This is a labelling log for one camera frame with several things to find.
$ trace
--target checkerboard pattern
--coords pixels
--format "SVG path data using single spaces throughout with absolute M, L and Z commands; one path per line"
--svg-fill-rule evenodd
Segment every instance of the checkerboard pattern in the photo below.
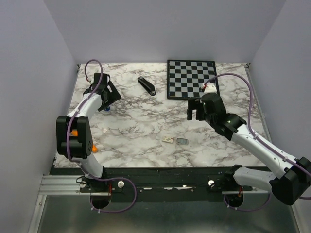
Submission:
M 203 95 L 200 90 L 201 84 L 215 75 L 215 62 L 168 60 L 167 98 L 173 100 L 200 98 Z

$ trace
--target small card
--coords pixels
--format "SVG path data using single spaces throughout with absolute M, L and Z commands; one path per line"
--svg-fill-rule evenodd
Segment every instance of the small card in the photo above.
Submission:
M 173 143 L 174 138 L 173 137 L 164 136 L 162 141 L 163 142 L 168 142 L 168 143 Z
M 177 138 L 176 143 L 180 145 L 188 145 L 188 139 L 185 138 Z

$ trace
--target white wall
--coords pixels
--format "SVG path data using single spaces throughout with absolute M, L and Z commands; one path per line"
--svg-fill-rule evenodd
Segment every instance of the white wall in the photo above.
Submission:
M 77 66 L 42 0 L 0 3 L 0 232 L 27 232 Z
M 250 62 L 285 0 L 44 0 L 81 63 Z
M 257 51 L 252 80 L 273 143 L 311 160 L 311 1 L 287 0 Z M 309 188 L 304 196 L 311 196 Z M 311 201 L 296 202 L 311 228 Z

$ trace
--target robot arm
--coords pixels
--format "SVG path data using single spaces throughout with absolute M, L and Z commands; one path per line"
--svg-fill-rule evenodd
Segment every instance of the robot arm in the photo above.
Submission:
M 109 105 L 121 99 L 113 83 L 110 81 L 110 76 L 103 74 L 102 81 L 96 93 L 91 96 L 91 92 L 100 80 L 100 73 L 95 73 L 94 83 L 84 92 L 83 99 L 79 105 L 67 116 L 60 116 L 56 121 L 56 137 L 57 137 L 57 152 L 68 158 L 66 148 L 66 132 L 70 119 L 78 112 L 73 120 L 70 131 L 77 130 L 78 135 L 69 137 L 69 146 L 71 158 L 79 165 L 85 176 L 92 174 L 94 177 L 103 178 L 105 175 L 104 167 L 98 163 L 92 152 L 93 140 L 89 120 L 93 117 L 96 111 L 108 111 Z
M 208 122 L 218 134 L 247 149 L 271 170 L 271 172 L 265 172 L 235 166 L 232 171 L 232 181 L 240 186 L 247 185 L 272 192 L 281 202 L 292 205 L 310 186 L 311 177 L 259 142 L 257 136 L 253 136 L 253 133 L 249 131 L 245 120 L 236 114 L 227 113 L 213 83 L 202 88 L 204 95 L 200 100 L 188 101 L 187 119 L 191 120 L 192 111 L 196 110 L 197 120 Z M 302 157 L 298 160 L 263 137 L 260 137 L 260 140 L 281 153 L 286 159 L 295 161 L 311 172 L 311 162 L 308 159 Z

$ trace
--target white marble table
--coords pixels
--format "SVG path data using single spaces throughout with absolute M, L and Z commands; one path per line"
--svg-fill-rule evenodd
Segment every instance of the white marble table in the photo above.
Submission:
M 226 138 L 217 135 L 205 122 L 187 121 L 187 101 L 168 100 L 166 63 L 103 64 L 104 73 L 120 92 L 122 99 L 111 105 L 108 113 L 97 112 L 90 121 L 94 144 L 99 151 L 96 159 L 105 167 L 185 167 L 263 165 L 256 157 Z M 232 72 L 247 78 L 242 64 L 216 64 L 217 74 Z M 89 83 L 81 65 L 70 111 L 82 98 Z M 89 77 L 99 72 L 90 64 Z M 156 89 L 150 96 L 138 83 L 143 76 Z M 249 93 L 243 81 L 233 76 L 219 79 L 221 97 L 228 112 L 247 117 Z M 264 135 L 263 126 L 254 106 L 252 126 Z M 162 142 L 162 137 L 182 137 L 188 145 Z M 77 167 L 64 156 L 56 155 L 55 167 Z

